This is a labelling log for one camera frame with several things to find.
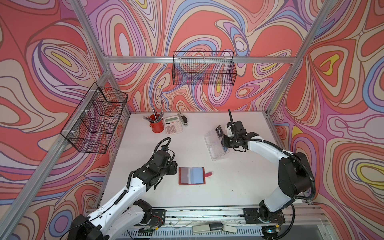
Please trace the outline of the clear acrylic card stand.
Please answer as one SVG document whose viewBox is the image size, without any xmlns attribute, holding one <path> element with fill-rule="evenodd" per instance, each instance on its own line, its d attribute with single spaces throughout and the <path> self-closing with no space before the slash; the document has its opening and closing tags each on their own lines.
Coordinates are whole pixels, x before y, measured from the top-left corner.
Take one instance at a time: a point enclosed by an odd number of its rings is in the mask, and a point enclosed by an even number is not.
<svg viewBox="0 0 384 240">
<path fill-rule="evenodd" d="M 222 138 L 218 138 L 215 129 L 204 135 L 204 140 L 213 162 L 226 159 L 230 152 L 228 148 L 223 147 L 221 143 Z"/>
</svg>

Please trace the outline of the red leather card holder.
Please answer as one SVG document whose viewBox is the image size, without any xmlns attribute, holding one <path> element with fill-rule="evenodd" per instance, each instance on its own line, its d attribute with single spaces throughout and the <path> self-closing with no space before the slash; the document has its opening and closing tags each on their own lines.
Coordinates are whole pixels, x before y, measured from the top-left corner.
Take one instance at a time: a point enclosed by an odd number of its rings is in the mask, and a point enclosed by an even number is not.
<svg viewBox="0 0 384 240">
<path fill-rule="evenodd" d="M 205 172 L 204 167 L 179 167 L 179 185 L 204 185 L 213 172 Z"/>
</svg>

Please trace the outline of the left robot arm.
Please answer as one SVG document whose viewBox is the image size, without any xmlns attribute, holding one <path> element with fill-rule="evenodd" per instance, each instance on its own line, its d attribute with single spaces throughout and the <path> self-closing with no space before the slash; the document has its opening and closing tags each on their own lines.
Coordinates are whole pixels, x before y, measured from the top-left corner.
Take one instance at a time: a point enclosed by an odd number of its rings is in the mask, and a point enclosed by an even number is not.
<svg viewBox="0 0 384 240">
<path fill-rule="evenodd" d="M 67 232 L 69 240 L 115 240 L 135 225 L 149 225 L 153 207 L 142 199 L 164 176 L 177 173 L 173 151 L 159 150 L 141 168 L 132 171 L 128 183 L 106 204 L 88 216 L 76 217 Z"/>
</svg>

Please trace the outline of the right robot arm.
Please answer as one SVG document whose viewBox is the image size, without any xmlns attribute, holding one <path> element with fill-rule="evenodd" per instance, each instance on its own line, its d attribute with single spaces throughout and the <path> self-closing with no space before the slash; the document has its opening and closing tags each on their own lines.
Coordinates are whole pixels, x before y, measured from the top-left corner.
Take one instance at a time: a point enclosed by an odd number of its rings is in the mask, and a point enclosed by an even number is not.
<svg viewBox="0 0 384 240">
<path fill-rule="evenodd" d="M 237 152 L 240 149 L 255 152 L 278 167 L 278 187 L 259 203 L 256 217 L 261 222 L 270 222 L 296 200 L 312 201 L 315 198 L 315 177 L 305 154 L 284 150 L 257 133 L 247 132 L 241 121 L 228 122 L 227 133 L 221 140 L 223 147 Z"/>
</svg>

